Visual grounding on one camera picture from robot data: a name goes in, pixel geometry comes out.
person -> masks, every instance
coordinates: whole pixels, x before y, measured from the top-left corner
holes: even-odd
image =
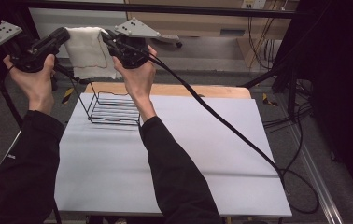
[[[149,51],[157,53],[152,47]],[[205,178],[150,101],[156,73],[153,63],[124,69],[116,57],[113,60],[144,121],[139,130],[165,223],[222,223]],[[59,143],[64,133],[61,122],[50,115],[54,104],[50,81],[54,55],[49,55],[43,69],[33,74],[12,67],[9,56],[4,63],[27,96],[29,108],[18,141],[0,165],[0,223],[43,223],[55,204]]]

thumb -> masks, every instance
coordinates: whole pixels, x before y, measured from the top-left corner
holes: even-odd
[[[49,54],[45,62],[43,63],[42,71],[44,71],[47,74],[51,74],[54,68],[54,60],[55,60],[55,56],[52,54]]]

towel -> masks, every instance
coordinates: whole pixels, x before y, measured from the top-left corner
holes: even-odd
[[[75,77],[121,77],[114,69],[112,57],[101,37],[102,28],[80,27],[66,30],[70,38],[65,42],[65,48],[74,67]]]

floor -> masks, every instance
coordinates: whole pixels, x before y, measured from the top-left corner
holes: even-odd
[[[150,41],[149,44],[158,51],[158,56],[172,70],[180,74],[190,84],[202,85],[224,85],[236,86],[250,81],[252,78],[260,76],[267,69],[254,64],[252,68],[247,68],[244,64],[244,57],[238,48],[235,38],[222,37],[180,37],[182,48],[177,48],[173,44],[159,41]],[[279,46],[275,43],[275,52]],[[285,93],[275,94],[272,92],[272,78],[268,78],[259,85],[250,89],[252,98],[257,100],[258,109],[263,121],[282,119],[287,116],[285,113]],[[157,83],[176,82],[168,74],[159,68]],[[10,94],[21,114],[26,108],[26,102],[21,99],[21,92],[10,86]],[[56,102],[61,101],[64,90],[69,87],[67,82],[60,81],[60,93],[57,93]],[[303,82],[307,89],[310,83]],[[263,94],[267,95],[267,103],[263,102]],[[71,97],[69,105],[57,104],[54,110],[57,112],[57,119],[68,121],[70,113],[73,110],[72,104],[76,101],[76,96]],[[305,97],[298,96],[297,103],[302,105],[306,101]],[[329,217],[329,211],[325,206],[329,202],[323,202],[317,212],[313,214],[303,214],[292,210],[293,217],[284,218],[284,223],[353,223],[353,181],[343,164],[331,160],[331,152],[328,150],[326,140],[321,135],[321,130],[316,124],[315,115],[307,114],[302,120],[302,130],[304,136],[305,153],[313,159],[318,168],[326,189],[330,194],[336,207],[338,219],[332,220]],[[296,125],[288,126],[277,130],[282,126],[276,126],[273,129],[266,129],[270,147],[274,153],[275,163],[280,167],[285,167],[290,158],[296,152],[298,145]],[[17,125],[9,115],[7,107],[2,97],[0,98],[0,160],[6,154],[7,146],[11,144],[18,131]],[[315,184],[307,171],[305,162],[307,154],[303,154],[292,165],[292,169],[303,176],[304,179]],[[312,210],[316,205],[316,199],[310,188],[305,183],[294,176],[288,176],[288,198],[291,204],[303,210]],[[62,214],[63,223],[85,223],[84,215]],[[242,223],[277,223],[278,220],[266,217],[234,217],[233,224]],[[53,217],[50,217],[48,223],[54,223]]]

